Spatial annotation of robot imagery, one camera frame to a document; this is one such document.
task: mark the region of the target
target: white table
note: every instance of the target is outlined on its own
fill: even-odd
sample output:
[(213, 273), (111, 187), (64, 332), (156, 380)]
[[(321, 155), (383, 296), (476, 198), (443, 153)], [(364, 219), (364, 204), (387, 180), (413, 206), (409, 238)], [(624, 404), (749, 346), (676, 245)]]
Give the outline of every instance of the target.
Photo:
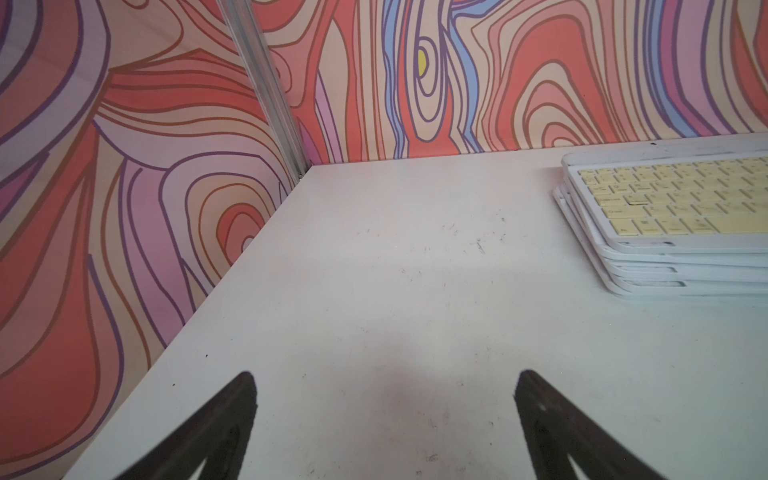
[(242, 370), (241, 478), (534, 478), (528, 368), (670, 479), (764, 477), (768, 302), (609, 293), (550, 196), (575, 150), (314, 167), (66, 478)]

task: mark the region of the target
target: psychedelic patterned wall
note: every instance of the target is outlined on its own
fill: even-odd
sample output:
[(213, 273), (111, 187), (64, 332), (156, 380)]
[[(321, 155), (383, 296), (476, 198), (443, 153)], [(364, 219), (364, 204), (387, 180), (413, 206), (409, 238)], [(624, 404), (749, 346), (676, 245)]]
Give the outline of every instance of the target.
[(0, 478), (63, 476), (292, 188), (219, 15), (0, 2)]
[(253, 4), (314, 164), (765, 131), (760, 0)]

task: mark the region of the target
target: yellow keyboard key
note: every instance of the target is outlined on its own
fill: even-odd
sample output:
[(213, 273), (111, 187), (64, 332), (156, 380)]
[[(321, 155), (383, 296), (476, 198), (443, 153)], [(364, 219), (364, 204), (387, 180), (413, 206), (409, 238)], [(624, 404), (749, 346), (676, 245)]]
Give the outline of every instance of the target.
[(701, 178), (701, 175), (699, 175), (695, 170), (675, 170), (675, 174), (677, 174), (678, 177), (685, 179), (694, 179), (694, 178)]
[(746, 200), (746, 196), (742, 194), (739, 190), (734, 190), (732, 188), (725, 188), (722, 190), (715, 190), (718, 195), (720, 195), (723, 200), (727, 200), (729, 202), (733, 201), (744, 201)]
[(754, 187), (768, 187), (768, 176), (766, 175), (745, 175), (742, 178)]
[(717, 188), (723, 188), (726, 186), (716, 178), (697, 178), (695, 181), (699, 187), (703, 188), (704, 190), (716, 190)]
[(768, 233), (768, 214), (723, 215), (707, 220), (720, 233)]
[(742, 177), (720, 178), (720, 181), (723, 182), (723, 185), (725, 185), (726, 188), (752, 187), (752, 185)]
[(632, 220), (611, 220), (611, 226), (621, 237), (636, 237), (639, 234)]
[(667, 195), (669, 195), (676, 204), (692, 204), (696, 201), (694, 196), (688, 192), (670, 192)]
[(672, 184), (678, 190), (699, 190), (699, 186), (693, 180), (675, 180)]
[(657, 191), (657, 192), (671, 192), (672, 190), (677, 190), (677, 188), (674, 187), (672, 182), (661, 180), (658, 182), (651, 182), (650, 185)]
[(610, 187), (615, 194), (624, 195), (624, 194), (631, 194), (634, 192), (634, 190), (629, 188), (629, 185), (627, 184), (613, 184), (613, 185), (610, 185)]
[(678, 177), (677, 174), (674, 173), (674, 170), (656, 170), (656, 176), (659, 180), (677, 180)]
[(645, 194), (652, 204), (666, 205), (671, 204), (672, 199), (667, 194)]
[(723, 212), (717, 204), (693, 204), (691, 205), (699, 215), (722, 215)]
[(768, 197), (768, 188), (765, 188), (765, 187), (742, 188), (741, 193), (747, 195), (749, 198), (764, 198), (764, 197)]
[(633, 184), (629, 184), (629, 186), (632, 187), (632, 190), (636, 191), (639, 194), (655, 191), (654, 188), (647, 182), (635, 182)]
[(694, 190), (690, 192), (690, 194), (700, 202), (719, 202), (722, 200), (720, 195), (714, 193), (712, 190)]
[(624, 199), (630, 205), (648, 205), (650, 203), (643, 194), (624, 195)]
[(620, 184), (629, 184), (631, 182), (637, 181), (637, 178), (633, 174), (628, 174), (626, 172), (618, 172), (614, 175), (614, 177), (616, 177), (616, 180)]
[(751, 174), (752, 172), (748, 172), (744, 170), (744, 168), (739, 165), (720, 165), (720, 169), (725, 172), (726, 175), (736, 175), (737, 177), (740, 177), (742, 175)]
[(768, 214), (768, 201), (744, 202), (752, 211), (758, 214)]
[(593, 186), (589, 187), (589, 191), (592, 192), (592, 194), (594, 196), (598, 196), (598, 195), (611, 195), (613, 193), (610, 188), (602, 186), (602, 185), (597, 185), (597, 186), (593, 185)]
[(666, 217), (656, 221), (667, 235), (688, 235), (688, 229), (677, 218)]
[(601, 184), (615, 184), (616, 183), (616, 179), (614, 178), (613, 175), (597, 174), (595, 176), (595, 178), (597, 178), (598, 182), (601, 183)]
[(624, 206), (624, 207), (605, 207), (603, 213), (606, 217), (614, 218), (642, 218), (646, 217), (643, 207)]
[(703, 218), (682, 217), (680, 218), (680, 221), (683, 222), (683, 225), (688, 227), (688, 230), (694, 235), (711, 235), (716, 233), (715, 229), (713, 229)]
[(765, 164), (745, 166), (743, 169), (750, 172), (751, 174), (768, 174), (768, 165)]
[(652, 170), (641, 170), (635, 173), (637, 179), (641, 182), (655, 182), (659, 177)]
[(645, 207), (645, 211), (647, 211), (648, 215), (651, 215), (652, 217), (671, 217), (672, 216), (672, 212), (670, 212), (668, 208), (663, 207), (661, 205), (650, 205), (649, 207)]
[(752, 211), (741, 202), (720, 202), (717, 204), (726, 214), (751, 214)]
[(632, 222), (634, 223), (634, 226), (636, 226), (637, 229), (640, 231), (641, 235), (656, 236), (664, 233), (661, 231), (661, 228), (659, 228), (659, 225), (656, 223), (656, 221), (652, 218), (643, 219), (643, 220), (635, 219), (635, 220), (632, 220)]
[(594, 198), (598, 205), (601, 207), (613, 207), (615, 205), (626, 205), (627, 202), (618, 195), (603, 195), (601, 197)]
[(672, 213), (675, 214), (676, 217), (696, 215), (696, 212), (694, 212), (694, 209), (691, 208), (690, 205), (675, 204), (670, 205), (669, 209), (672, 210)]

